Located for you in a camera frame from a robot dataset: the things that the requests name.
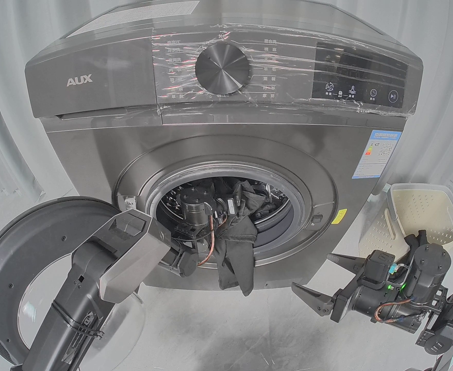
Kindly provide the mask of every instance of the laundry basket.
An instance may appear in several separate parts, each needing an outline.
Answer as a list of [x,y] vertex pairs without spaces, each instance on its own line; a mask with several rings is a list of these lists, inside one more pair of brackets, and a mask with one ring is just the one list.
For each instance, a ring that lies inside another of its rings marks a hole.
[[387,202],[359,241],[366,257],[379,249],[401,258],[409,251],[404,237],[426,230],[429,243],[453,247],[453,194],[443,185],[397,183],[388,190]]

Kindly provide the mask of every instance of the washer door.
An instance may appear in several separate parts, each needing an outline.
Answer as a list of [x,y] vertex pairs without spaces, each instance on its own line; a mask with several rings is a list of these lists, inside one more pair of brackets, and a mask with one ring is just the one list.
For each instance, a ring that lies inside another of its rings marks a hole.
[[[283,225],[279,235],[255,248],[256,266],[302,250],[328,226],[334,214],[336,189],[316,159],[279,142],[241,135],[181,139],[141,155],[121,175],[113,201],[125,210],[125,199],[135,197],[139,210],[159,220],[158,205],[169,191],[215,176],[264,182],[290,201],[291,210],[279,223]],[[216,264],[212,260],[205,267],[215,268]]]
[[0,355],[6,360],[21,364],[28,354],[19,308],[32,281],[118,213],[97,199],[60,198],[26,211],[0,232]]

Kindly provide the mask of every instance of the front-loading washing machine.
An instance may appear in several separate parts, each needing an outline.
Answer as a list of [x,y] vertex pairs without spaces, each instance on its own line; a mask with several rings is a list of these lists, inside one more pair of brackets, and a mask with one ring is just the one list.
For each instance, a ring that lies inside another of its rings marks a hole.
[[[247,180],[254,287],[304,284],[375,187],[417,104],[422,62],[370,24],[301,0],[155,0],[117,7],[25,68],[40,118],[80,195],[173,229],[176,193]],[[212,257],[145,284],[218,289]]]

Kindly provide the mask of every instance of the black garment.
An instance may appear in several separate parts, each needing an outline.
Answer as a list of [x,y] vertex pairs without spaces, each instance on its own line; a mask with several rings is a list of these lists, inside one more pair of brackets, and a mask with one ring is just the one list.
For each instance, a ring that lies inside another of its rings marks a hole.
[[214,255],[217,261],[219,287],[240,286],[248,296],[254,288],[254,242],[257,229],[249,215],[258,210],[266,201],[266,196],[254,192],[248,181],[236,182],[233,194],[240,198],[240,206],[235,216],[229,216],[217,232]]

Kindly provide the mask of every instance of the top panel of washing machine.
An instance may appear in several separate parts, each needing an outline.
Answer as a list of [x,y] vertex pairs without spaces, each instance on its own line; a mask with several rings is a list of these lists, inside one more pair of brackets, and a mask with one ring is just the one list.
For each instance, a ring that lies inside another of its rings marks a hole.
[[[227,97],[198,81],[199,55],[218,43],[248,61],[240,90]],[[226,99],[406,117],[415,111],[422,61],[329,4],[155,0],[86,22],[32,58],[25,75],[35,117],[129,106],[166,114]]]

